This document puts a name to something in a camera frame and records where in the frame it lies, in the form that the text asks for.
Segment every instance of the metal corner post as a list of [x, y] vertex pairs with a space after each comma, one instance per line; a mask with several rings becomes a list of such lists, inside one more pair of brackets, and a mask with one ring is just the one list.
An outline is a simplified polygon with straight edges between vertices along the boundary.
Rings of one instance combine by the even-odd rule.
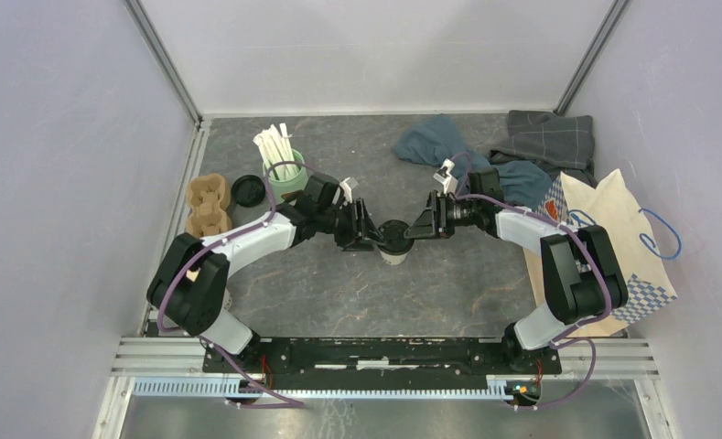
[[600, 23], [598, 32], [595, 33], [595, 36], [592, 38], [592, 42], [589, 43], [589, 47], [587, 48], [584, 57], [581, 59], [581, 62], [579, 62], [573, 78], [571, 78], [571, 81], [568, 83], [566, 92], [563, 93], [563, 97], [560, 98], [560, 102], [557, 103], [557, 107], [555, 107], [555, 114], [561, 116], [566, 114], [568, 107], [571, 106], [571, 103], [576, 98], [584, 80], [592, 70], [595, 60], [606, 46], [606, 42], [609, 40], [611, 33], [614, 31], [614, 28], [616, 28], [617, 23], [619, 23], [622, 14], [624, 14], [629, 4], [630, 0], [614, 0], [614, 3], [611, 4], [611, 8], [609, 8], [606, 16], [603, 17], [603, 22]]
[[140, 2], [140, 0], [124, 0], [124, 4], [131, 13], [132, 19], [137, 24], [137, 27], [140, 29], [143, 39], [150, 48], [150, 51], [153, 53], [154, 58], [156, 58], [156, 62], [158, 62], [158, 65], [164, 71], [164, 76], [167, 77], [172, 89], [174, 89], [180, 99], [180, 103], [183, 105], [186, 113], [196, 125], [199, 125], [202, 121], [201, 112], [199, 112], [196, 103], [194, 103], [191, 98], [190, 93], [186, 88], [186, 84], [180, 78], [178, 70], [175, 68], [175, 65], [172, 63], [172, 59], [167, 53], [167, 49], [161, 42], [161, 38], [158, 37], [158, 34], [153, 27], [153, 23], [151, 23], [150, 18], [147, 16], [147, 12], [143, 7], [142, 2]]

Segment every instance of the black mounting plate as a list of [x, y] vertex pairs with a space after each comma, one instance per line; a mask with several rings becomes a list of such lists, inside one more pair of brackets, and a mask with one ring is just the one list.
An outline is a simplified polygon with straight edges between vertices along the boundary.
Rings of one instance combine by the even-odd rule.
[[[214, 348], [207, 354], [204, 372], [234, 373]], [[261, 338], [237, 360], [255, 373], [264, 355], [280, 390], [486, 389], [486, 375], [535, 375], [537, 359], [544, 374], [562, 373], [550, 348], [511, 366], [499, 340], [475, 337]], [[380, 361], [389, 369], [380, 368]]]

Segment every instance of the blue checkered pattern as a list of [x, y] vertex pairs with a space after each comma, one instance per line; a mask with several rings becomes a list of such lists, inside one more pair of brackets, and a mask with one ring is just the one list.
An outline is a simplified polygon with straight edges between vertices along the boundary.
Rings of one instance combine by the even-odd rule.
[[633, 324], [649, 314], [657, 311], [676, 299], [668, 295], [664, 288], [643, 281], [634, 273], [627, 281], [628, 303], [615, 309], [612, 315], [618, 320]]
[[554, 218], [554, 220], [562, 221], [563, 219], [567, 219], [570, 222], [566, 194], [563, 193], [563, 182], [560, 176], [555, 179], [555, 182], [552, 183], [552, 186], [546, 191], [544, 201], [538, 205], [535, 212], [552, 218], [552, 215], [549, 214], [549, 210], [546, 208], [549, 203], [554, 205], [555, 212], [557, 212], [557, 218]]

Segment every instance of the paper bag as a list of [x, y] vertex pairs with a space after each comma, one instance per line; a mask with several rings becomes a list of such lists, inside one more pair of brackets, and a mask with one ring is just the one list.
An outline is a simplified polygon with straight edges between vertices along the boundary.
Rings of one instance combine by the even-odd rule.
[[[640, 212], [635, 197], [625, 187], [617, 169], [592, 188], [560, 174], [537, 212], [577, 226], [597, 223], [609, 233], [628, 287], [628, 303], [603, 321], [583, 327], [571, 337], [606, 337], [671, 303], [676, 293], [663, 260], [643, 244], [642, 234], [653, 237], [652, 226]], [[525, 252], [536, 304], [544, 301], [541, 258]]]

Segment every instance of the dark teal cloth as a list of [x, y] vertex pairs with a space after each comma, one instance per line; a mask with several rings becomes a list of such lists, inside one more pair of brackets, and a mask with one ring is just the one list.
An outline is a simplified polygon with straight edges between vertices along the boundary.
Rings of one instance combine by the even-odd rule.
[[[469, 151], [471, 170], [492, 167], [484, 155], [469, 150], [458, 128], [444, 114], [412, 127], [393, 147], [395, 155], [404, 161], [434, 167], [464, 151]], [[466, 157], [456, 160], [452, 175], [458, 180], [462, 181], [467, 174], [466, 163]], [[519, 160], [495, 167], [506, 202], [535, 209], [552, 186], [552, 179], [531, 162]]]

